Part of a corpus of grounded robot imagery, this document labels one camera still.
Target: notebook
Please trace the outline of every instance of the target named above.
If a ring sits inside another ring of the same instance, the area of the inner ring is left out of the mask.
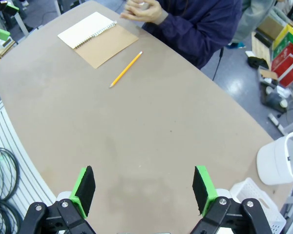
[[[58,37],[94,68],[138,40],[99,12],[84,18]]]

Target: human hand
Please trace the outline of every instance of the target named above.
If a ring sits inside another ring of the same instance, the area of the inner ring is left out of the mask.
[[[142,2],[149,4],[149,8],[147,10],[141,9],[143,6],[140,5],[140,3]],[[125,11],[121,13],[121,18],[152,23],[161,23],[166,16],[167,13],[162,19],[163,10],[159,2],[156,0],[127,0]]]

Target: pencil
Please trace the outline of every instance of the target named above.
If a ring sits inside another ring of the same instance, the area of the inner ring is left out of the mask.
[[[113,83],[110,85],[110,88],[113,87],[121,78],[122,76],[128,71],[128,69],[134,64],[135,61],[140,57],[142,54],[142,51],[128,64],[128,66],[122,71],[122,73],[119,74],[119,76],[113,81]]]

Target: purple jacket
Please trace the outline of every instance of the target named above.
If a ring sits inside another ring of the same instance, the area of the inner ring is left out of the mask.
[[[241,0],[158,2],[168,12],[167,18],[159,25],[145,23],[143,29],[199,69],[231,41],[241,18]]]

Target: white page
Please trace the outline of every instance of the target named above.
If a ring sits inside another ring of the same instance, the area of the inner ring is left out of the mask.
[[[95,33],[108,27],[112,23],[113,21],[109,18],[101,15],[99,12],[95,12],[58,34],[58,37],[74,49],[78,44],[92,37]]]

